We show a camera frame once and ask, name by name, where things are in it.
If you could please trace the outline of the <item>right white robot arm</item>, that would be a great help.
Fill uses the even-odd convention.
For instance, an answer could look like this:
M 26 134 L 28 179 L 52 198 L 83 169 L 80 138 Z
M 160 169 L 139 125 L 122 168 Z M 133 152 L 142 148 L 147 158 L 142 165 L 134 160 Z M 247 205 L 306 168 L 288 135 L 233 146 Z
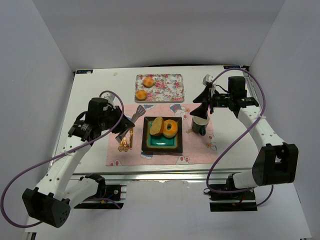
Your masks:
M 259 153 L 250 170 L 228 177 L 221 193 L 239 193 L 260 186 L 292 183 L 295 180 L 299 150 L 295 144 L 287 144 L 262 116 L 257 100 L 247 96 L 246 80 L 242 76 L 228 78 L 224 93 L 216 90 L 214 78 L 207 74 L 202 83 L 203 92 L 193 102 L 200 106 L 190 114 L 204 120 L 215 108 L 228 108 L 246 127 Z

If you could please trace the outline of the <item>brown bread slice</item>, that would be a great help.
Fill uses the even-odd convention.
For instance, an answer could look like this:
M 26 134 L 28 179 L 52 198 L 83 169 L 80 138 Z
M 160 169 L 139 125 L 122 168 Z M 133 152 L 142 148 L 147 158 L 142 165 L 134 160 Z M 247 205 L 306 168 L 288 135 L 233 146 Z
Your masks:
M 152 136 L 162 135 L 164 131 L 164 119 L 161 116 L 156 117 L 150 127 L 150 134 Z

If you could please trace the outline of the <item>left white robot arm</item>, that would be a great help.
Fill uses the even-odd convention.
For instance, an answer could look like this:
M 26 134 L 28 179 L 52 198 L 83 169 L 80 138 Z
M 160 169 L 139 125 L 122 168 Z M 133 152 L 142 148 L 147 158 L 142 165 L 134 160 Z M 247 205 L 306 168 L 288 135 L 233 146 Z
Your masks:
M 68 131 L 61 156 L 34 189 L 27 188 L 22 194 L 30 217 L 59 228 L 78 204 L 105 196 L 105 178 L 96 173 L 81 177 L 70 188 L 67 185 L 82 158 L 104 131 L 118 134 L 135 126 L 124 115 L 123 105 L 114 104 L 115 98 L 112 93 L 94 97 L 89 101 L 87 110 L 77 116 Z

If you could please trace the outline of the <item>glazed donut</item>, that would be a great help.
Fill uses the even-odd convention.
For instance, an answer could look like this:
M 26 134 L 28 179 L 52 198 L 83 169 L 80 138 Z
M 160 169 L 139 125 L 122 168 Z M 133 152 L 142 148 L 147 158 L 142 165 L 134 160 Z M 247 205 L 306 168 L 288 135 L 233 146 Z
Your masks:
M 166 138 L 173 138 L 178 132 L 178 125 L 177 123 L 172 120 L 168 119 L 164 121 L 164 129 L 163 129 L 163 135 Z

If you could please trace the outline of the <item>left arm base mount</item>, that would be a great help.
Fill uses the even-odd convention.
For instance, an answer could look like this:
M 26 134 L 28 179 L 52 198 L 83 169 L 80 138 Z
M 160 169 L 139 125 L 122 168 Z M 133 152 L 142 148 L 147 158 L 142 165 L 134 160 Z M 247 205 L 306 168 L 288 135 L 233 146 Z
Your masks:
M 93 196 L 76 205 L 75 209 L 120 210 L 124 206 L 127 186 L 123 184 L 107 183 L 104 177 L 98 174 L 81 176 L 79 181 L 94 180 L 97 183 L 97 191 Z

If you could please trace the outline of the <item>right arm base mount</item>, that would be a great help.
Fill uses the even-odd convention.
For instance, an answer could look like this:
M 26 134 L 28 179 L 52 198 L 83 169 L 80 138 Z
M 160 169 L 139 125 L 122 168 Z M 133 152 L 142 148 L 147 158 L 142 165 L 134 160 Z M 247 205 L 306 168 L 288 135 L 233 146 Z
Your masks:
M 256 186 L 237 188 L 234 173 L 219 183 L 206 176 L 203 193 L 209 197 L 211 212 L 254 212 L 258 210 L 254 189 Z

